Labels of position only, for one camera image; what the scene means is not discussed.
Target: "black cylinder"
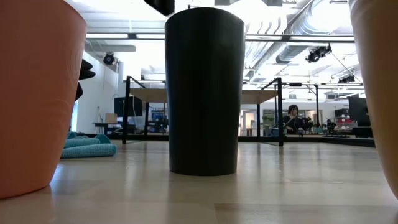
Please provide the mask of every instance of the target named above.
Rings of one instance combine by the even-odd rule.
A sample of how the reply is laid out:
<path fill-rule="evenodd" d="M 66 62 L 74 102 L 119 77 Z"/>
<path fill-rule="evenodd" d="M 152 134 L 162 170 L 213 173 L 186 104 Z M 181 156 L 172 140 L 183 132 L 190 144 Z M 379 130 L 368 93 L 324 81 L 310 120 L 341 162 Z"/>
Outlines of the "black cylinder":
<path fill-rule="evenodd" d="M 170 170 L 236 172 L 244 22 L 214 8 L 179 12 L 165 25 Z"/>

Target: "spotlight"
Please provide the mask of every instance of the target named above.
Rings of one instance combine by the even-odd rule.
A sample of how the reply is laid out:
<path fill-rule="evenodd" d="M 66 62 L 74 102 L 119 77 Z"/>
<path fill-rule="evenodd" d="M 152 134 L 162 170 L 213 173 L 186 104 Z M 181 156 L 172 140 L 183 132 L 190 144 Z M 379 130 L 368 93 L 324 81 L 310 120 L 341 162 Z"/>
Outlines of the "spotlight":
<path fill-rule="evenodd" d="M 338 83 L 350 83 L 355 82 L 355 77 L 353 75 L 348 75 L 347 77 L 340 78 Z"/>
<path fill-rule="evenodd" d="M 107 52 L 105 57 L 104 57 L 104 63 L 105 65 L 114 65 L 118 62 L 118 58 L 113 56 L 113 52 Z"/>
<path fill-rule="evenodd" d="M 330 44 L 327 47 L 317 47 L 315 50 L 310 50 L 310 55 L 306 57 L 306 61 L 309 63 L 315 63 L 321 58 L 325 57 L 327 54 L 332 52 Z"/>

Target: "light wood floor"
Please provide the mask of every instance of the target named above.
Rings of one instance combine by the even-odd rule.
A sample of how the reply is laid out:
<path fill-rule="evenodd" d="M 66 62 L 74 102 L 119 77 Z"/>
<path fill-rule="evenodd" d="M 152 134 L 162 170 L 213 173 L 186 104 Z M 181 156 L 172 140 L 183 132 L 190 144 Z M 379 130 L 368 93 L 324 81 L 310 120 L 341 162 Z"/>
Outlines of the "light wood floor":
<path fill-rule="evenodd" d="M 373 148 L 239 144 L 238 172 L 169 172 L 168 142 L 117 156 L 61 160 L 51 184 L 0 200 L 0 223 L 398 223 Z"/>

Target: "terracotta vase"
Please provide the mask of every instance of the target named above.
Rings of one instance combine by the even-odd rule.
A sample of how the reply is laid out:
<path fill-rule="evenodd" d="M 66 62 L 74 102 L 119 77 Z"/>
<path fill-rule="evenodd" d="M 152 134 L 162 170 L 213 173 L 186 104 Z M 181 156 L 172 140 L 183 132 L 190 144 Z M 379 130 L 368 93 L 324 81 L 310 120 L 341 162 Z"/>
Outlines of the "terracotta vase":
<path fill-rule="evenodd" d="M 86 23 L 63 0 L 1 1 L 0 198 L 48 185 L 75 101 Z"/>
<path fill-rule="evenodd" d="M 350 0 L 371 126 L 387 181 L 398 197 L 397 0 Z"/>

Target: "computer monitor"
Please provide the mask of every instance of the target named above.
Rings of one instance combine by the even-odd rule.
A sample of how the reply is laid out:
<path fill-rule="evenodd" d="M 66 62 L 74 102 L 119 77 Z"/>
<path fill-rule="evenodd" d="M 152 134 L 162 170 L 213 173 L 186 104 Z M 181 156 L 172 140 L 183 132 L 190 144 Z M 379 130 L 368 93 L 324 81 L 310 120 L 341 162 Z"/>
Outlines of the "computer monitor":
<path fill-rule="evenodd" d="M 129 115 L 128 116 L 142 116 L 142 100 L 134 97 L 134 107 L 132 106 L 132 97 L 129 97 Z M 114 113 L 118 117 L 123 117 L 124 97 L 114 99 Z"/>
<path fill-rule="evenodd" d="M 370 127 L 368 106 L 365 98 L 349 97 L 349 116 L 353 121 L 357 121 L 358 127 Z"/>

